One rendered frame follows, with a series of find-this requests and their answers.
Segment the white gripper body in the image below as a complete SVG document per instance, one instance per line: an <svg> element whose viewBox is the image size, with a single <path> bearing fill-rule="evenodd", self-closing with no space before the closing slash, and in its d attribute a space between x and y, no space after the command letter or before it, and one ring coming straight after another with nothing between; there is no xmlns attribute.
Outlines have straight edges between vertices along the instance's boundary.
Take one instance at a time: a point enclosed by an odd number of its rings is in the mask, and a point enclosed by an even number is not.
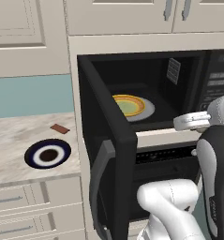
<svg viewBox="0 0 224 240"><path fill-rule="evenodd" d="M173 125L176 131L202 128L210 125L210 119L211 115L207 112L190 112L175 117Z"/></svg>

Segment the grey microwave turntable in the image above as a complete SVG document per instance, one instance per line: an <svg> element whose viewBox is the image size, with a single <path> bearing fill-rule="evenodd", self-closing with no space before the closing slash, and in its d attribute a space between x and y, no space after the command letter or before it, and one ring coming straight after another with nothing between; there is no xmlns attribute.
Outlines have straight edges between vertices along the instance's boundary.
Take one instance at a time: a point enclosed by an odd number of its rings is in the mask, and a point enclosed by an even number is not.
<svg viewBox="0 0 224 240"><path fill-rule="evenodd" d="M127 117L128 122L137 122L137 121L144 120L155 112L155 109L156 109L155 105L150 100L144 98L143 101L145 103L144 111L134 116L128 116Z"/></svg>

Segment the black microwave oven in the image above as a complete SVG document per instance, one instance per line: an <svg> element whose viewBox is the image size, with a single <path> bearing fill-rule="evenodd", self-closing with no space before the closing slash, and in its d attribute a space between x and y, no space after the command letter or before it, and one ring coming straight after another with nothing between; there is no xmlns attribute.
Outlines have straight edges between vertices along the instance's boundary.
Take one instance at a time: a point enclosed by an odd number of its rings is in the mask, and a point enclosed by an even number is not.
<svg viewBox="0 0 224 240"><path fill-rule="evenodd" d="M106 124L105 112L123 121L114 95L150 101L155 111L128 123L136 131L171 128L174 117L205 111L224 96L224 50L86 54L77 57L82 120Z"/></svg>

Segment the yellow orange rimmed plate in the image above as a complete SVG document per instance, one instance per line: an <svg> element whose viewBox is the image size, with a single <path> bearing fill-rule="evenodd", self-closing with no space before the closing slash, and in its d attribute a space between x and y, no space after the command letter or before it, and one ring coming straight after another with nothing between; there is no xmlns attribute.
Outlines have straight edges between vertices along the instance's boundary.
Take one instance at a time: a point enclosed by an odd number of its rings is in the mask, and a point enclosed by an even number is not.
<svg viewBox="0 0 224 240"><path fill-rule="evenodd" d="M112 97L125 116L138 115L145 109L145 102L140 97L132 95L113 95Z"/></svg>

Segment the black microwave door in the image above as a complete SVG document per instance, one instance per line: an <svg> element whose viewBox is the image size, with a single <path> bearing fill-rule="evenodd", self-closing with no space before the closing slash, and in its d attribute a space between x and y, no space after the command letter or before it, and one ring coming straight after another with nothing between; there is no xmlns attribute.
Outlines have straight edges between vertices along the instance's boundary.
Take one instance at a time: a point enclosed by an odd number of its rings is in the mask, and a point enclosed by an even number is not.
<svg viewBox="0 0 224 240"><path fill-rule="evenodd" d="M100 180L97 195L98 220L111 231L112 240L127 240L133 167L137 136L115 103L90 59L78 58L82 111L82 135L90 172L103 141L115 149Z"/></svg>

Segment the dark blue white plate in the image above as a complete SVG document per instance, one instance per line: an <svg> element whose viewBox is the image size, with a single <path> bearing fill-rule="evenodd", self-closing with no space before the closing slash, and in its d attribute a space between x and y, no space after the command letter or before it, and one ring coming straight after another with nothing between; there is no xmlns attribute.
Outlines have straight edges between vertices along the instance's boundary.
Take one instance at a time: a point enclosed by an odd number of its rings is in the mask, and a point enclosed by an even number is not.
<svg viewBox="0 0 224 240"><path fill-rule="evenodd" d="M60 139L46 139L32 144L24 154L25 163L34 169L55 168L71 154L70 145Z"/></svg>

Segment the black built-in oven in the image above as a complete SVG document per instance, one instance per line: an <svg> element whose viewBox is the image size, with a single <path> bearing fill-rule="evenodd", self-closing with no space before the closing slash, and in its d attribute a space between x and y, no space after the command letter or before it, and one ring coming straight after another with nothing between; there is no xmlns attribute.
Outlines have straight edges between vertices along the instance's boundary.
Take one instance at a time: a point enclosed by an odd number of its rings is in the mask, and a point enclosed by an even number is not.
<svg viewBox="0 0 224 240"><path fill-rule="evenodd" d="M192 155L197 142L180 142L137 150L134 166L130 221L148 219L149 213L137 201L139 186L163 180L189 179L199 183L201 169L198 158Z"/></svg>

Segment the brown chocolate bar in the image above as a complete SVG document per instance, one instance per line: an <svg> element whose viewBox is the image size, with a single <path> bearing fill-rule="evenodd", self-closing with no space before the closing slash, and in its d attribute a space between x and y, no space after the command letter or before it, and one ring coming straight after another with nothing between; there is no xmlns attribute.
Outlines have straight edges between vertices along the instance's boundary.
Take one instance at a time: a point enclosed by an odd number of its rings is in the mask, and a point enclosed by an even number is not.
<svg viewBox="0 0 224 240"><path fill-rule="evenodd" d="M66 128L66 127L63 127L61 125L58 125L58 124L54 124L51 126L51 129L61 133L61 134L67 134L69 132L69 129Z"/></svg>

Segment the cream drawer front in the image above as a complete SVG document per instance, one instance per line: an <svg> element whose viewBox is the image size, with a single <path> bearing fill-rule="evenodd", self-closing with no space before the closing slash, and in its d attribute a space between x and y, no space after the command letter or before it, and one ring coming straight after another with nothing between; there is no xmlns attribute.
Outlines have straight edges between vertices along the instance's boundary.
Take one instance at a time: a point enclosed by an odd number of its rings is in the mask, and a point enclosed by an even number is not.
<svg viewBox="0 0 224 240"><path fill-rule="evenodd" d="M34 226L30 230L0 234L0 240L39 236L46 233L65 233L84 228L80 203L5 214L0 217L0 231Z"/></svg>
<svg viewBox="0 0 224 240"><path fill-rule="evenodd" d="M18 196L22 197L19 201L0 203L0 211L42 204L59 206L79 203L82 200L80 178L71 177L16 187L0 188L0 200Z"/></svg>

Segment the cream wall cupboard door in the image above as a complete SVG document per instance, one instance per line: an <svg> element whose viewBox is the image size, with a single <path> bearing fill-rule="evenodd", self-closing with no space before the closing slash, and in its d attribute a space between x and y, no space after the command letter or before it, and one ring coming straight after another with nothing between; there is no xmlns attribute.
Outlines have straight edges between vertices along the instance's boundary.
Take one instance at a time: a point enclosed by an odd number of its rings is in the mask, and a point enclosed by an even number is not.
<svg viewBox="0 0 224 240"><path fill-rule="evenodd" d="M67 73L63 0L0 0L0 78Z"/></svg>
<svg viewBox="0 0 224 240"><path fill-rule="evenodd" d="M191 0L185 21L182 11L185 0L177 0L172 31L174 33L224 32L224 0Z"/></svg>
<svg viewBox="0 0 224 240"><path fill-rule="evenodd" d="M72 36L170 33L172 13L165 21L166 0L67 0Z"/></svg>

